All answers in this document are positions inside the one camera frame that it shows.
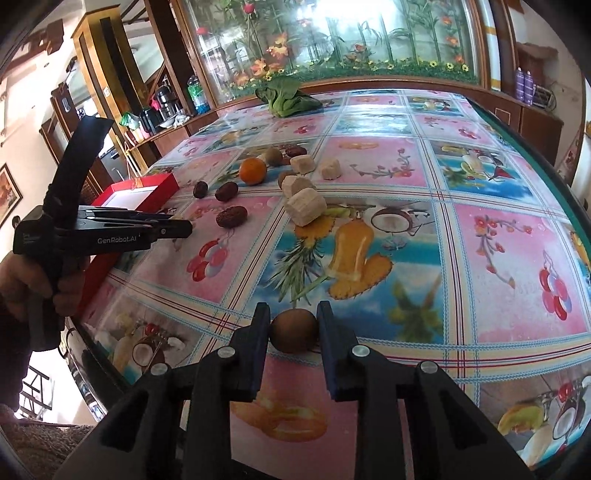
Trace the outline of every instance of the purple bottle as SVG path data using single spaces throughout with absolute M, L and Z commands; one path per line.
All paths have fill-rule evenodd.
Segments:
M 527 105 L 534 103 L 534 78 L 528 70 L 525 74 L 524 101 Z
M 520 102 L 525 100 L 525 75 L 521 71 L 521 67 L 515 71 L 515 98 Z

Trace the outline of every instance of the water bottle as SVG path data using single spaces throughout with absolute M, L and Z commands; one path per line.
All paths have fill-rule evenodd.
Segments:
M 195 75 L 189 78 L 187 88 L 189 90 L 191 100 L 193 100 L 193 104 L 195 105 L 195 110 L 197 110 L 197 114 L 201 115 L 202 113 L 209 112 L 211 108 L 207 102 L 207 99 L 205 98 L 203 87 L 201 87 L 201 84 Z

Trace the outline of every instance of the coffee maker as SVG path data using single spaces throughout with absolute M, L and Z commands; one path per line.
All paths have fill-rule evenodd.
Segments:
M 154 98 L 160 104 L 160 114 L 164 121 L 175 116 L 179 110 L 180 102 L 168 85 L 162 85 L 154 93 Z

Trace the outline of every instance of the bowl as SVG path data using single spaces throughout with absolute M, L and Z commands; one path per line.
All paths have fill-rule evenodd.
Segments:
M 164 122 L 162 122 L 161 124 L 159 124 L 159 127 L 162 127 L 162 128 L 171 127 L 172 124 L 174 123 L 174 119 L 175 118 L 176 118 L 176 115 L 170 117 L 168 120 L 165 120 Z

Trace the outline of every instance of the green leafy vegetable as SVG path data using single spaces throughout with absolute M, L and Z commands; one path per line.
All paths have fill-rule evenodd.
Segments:
M 256 96 L 269 105 L 272 115 L 279 118 L 322 107 L 322 102 L 299 90 L 300 82 L 292 77 L 275 77 L 264 87 L 257 88 Z

